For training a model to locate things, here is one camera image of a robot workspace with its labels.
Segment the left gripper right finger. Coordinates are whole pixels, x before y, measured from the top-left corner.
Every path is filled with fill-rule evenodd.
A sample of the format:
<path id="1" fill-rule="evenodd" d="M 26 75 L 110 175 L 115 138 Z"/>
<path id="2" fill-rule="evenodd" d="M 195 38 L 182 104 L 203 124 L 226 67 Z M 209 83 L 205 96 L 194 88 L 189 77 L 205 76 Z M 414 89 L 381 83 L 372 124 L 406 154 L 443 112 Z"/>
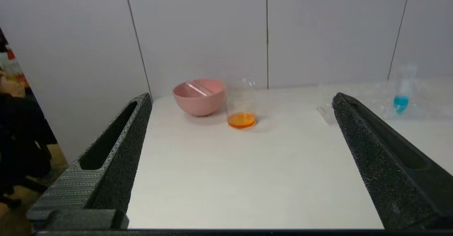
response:
<path id="1" fill-rule="evenodd" d="M 356 98 L 337 93 L 335 119 L 387 230 L 451 230 L 453 177 Z"/>

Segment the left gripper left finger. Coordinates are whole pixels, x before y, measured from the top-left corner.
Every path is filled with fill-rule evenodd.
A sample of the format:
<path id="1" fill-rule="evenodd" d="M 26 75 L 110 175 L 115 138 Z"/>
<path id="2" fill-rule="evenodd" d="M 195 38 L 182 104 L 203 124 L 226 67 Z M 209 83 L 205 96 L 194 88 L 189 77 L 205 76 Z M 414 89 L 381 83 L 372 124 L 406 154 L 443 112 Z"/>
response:
<path id="1" fill-rule="evenodd" d="M 131 99 L 41 195 L 27 219 L 49 231 L 126 228 L 152 105 L 149 93 Z"/>

